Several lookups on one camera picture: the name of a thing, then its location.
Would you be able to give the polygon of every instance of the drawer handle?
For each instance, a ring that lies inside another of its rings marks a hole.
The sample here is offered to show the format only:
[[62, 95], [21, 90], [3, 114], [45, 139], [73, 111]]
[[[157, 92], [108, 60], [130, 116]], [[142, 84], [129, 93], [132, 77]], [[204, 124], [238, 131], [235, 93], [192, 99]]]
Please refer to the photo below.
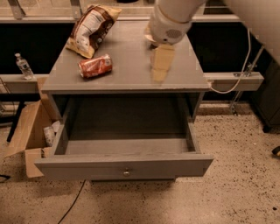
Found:
[[130, 172], [129, 172], [128, 168], [125, 169], [125, 172], [123, 173], [123, 176], [124, 177], [129, 177], [130, 176]]

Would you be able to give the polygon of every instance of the speckled floor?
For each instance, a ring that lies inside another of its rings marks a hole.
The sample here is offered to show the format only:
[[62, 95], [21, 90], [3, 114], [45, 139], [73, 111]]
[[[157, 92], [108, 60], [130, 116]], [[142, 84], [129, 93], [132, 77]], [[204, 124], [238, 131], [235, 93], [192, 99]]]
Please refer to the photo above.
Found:
[[[271, 150], [279, 131], [263, 125], [247, 104], [239, 116], [202, 105], [195, 123], [202, 153], [214, 161], [202, 178], [172, 181], [86, 181], [62, 223], [280, 223], [280, 160]], [[0, 223], [58, 223], [81, 181], [27, 178], [22, 154], [4, 159], [9, 127], [0, 130]]]

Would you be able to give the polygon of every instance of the soda can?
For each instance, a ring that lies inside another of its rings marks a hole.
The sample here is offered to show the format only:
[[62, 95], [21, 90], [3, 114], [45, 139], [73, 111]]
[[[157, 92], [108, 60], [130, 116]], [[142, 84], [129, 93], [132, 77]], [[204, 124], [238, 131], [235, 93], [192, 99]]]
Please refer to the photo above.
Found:
[[52, 126], [45, 127], [44, 128], [44, 134], [45, 134], [46, 145], [48, 147], [52, 147], [53, 146], [53, 141], [54, 141], [54, 138], [55, 138], [55, 133], [54, 133], [53, 127]]
[[84, 59], [78, 64], [80, 75], [83, 78], [91, 78], [99, 74], [105, 74], [113, 68], [112, 59], [105, 54], [96, 59]]

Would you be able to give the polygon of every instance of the chip bag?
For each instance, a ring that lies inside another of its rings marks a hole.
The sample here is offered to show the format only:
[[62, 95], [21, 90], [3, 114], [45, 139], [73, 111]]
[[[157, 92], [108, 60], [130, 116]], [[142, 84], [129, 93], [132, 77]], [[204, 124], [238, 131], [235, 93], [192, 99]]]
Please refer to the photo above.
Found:
[[66, 48], [91, 59], [121, 11], [104, 5], [89, 6], [74, 25]]

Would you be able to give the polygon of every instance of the plastic bottle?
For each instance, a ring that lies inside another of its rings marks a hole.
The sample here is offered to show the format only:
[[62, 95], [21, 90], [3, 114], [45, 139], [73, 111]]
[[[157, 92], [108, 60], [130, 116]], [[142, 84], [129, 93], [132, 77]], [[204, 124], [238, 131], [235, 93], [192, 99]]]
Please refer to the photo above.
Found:
[[28, 62], [26, 59], [24, 59], [20, 53], [16, 53], [15, 56], [17, 57], [16, 63], [20, 71], [23, 73], [24, 78], [26, 80], [30, 80], [34, 77], [34, 73], [31, 70]]

